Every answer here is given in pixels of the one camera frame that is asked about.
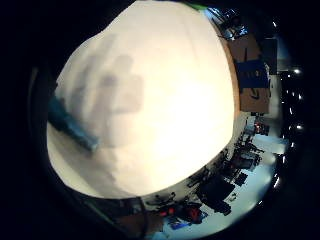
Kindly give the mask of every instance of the blue object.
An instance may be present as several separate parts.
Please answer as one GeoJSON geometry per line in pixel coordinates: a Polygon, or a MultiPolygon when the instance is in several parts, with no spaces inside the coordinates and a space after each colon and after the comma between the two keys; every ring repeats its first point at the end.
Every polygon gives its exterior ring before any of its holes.
{"type": "Polygon", "coordinates": [[[235,62],[240,89],[268,88],[267,70],[261,60],[235,62]]]}
{"type": "Polygon", "coordinates": [[[99,145],[98,139],[88,134],[76,120],[66,112],[56,96],[53,96],[49,102],[48,121],[58,131],[66,133],[89,151],[96,150],[99,145]]]}

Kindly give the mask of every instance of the light fixture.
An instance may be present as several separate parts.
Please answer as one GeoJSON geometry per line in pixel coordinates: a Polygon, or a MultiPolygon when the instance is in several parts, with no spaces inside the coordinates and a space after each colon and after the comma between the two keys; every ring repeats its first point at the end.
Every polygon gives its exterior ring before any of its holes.
{"type": "Polygon", "coordinates": [[[279,183],[280,183],[280,178],[278,177],[278,178],[277,178],[277,181],[275,182],[275,184],[273,185],[273,187],[274,187],[274,188],[278,187],[279,183]]]}
{"type": "Polygon", "coordinates": [[[300,73],[301,73],[300,69],[298,69],[298,68],[294,69],[293,71],[294,71],[294,73],[296,73],[296,74],[300,74],[300,73]]]}

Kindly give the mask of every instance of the red object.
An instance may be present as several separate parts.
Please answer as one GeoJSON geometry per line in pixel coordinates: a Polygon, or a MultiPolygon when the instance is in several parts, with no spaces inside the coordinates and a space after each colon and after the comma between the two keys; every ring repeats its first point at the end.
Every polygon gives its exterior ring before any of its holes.
{"type": "Polygon", "coordinates": [[[167,213],[166,213],[166,212],[160,212],[159,215],[160,215],[161,217],[165,217],[165,216],[167,216],[167,213]]]}
{"type": "Polygon", "coordinates": [[[169,208],[169,214],[173,214],[174,213],[174,209],[173,208],[169,208]]]}

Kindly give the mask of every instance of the chair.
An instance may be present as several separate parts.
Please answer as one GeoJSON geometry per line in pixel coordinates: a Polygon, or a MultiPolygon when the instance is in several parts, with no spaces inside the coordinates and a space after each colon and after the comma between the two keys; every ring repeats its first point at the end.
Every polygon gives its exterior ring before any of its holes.
{"type": "Polygon", "coordinates": [[[203,183],[196,194],[210,208],[228,215],[231,212],[231,207],[223,200],[228,197],[234,188],[235,185],[226,182],[221,176],[215,175],[203,183]]]}
{"type": "Polygon", "coordinates": [[[247,174],[240,173],[237,179],[234,181],[234,183],[241,187],[245,183],[247,177],[247,174]]]}

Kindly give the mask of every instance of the white cloth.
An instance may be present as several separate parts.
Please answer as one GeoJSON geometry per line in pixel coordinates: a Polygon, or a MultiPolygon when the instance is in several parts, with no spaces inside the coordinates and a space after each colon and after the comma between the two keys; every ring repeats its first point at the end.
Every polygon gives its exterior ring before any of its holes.
{"type": "Polygon", "coordinates": [[[226,53],[210,22],[176,2],[136,1],[81,44],[56,96],[91,135],[93,154],[48,126],[50,162],[82,193],[128,198],[178,183],[233,131],[226,53]]]}

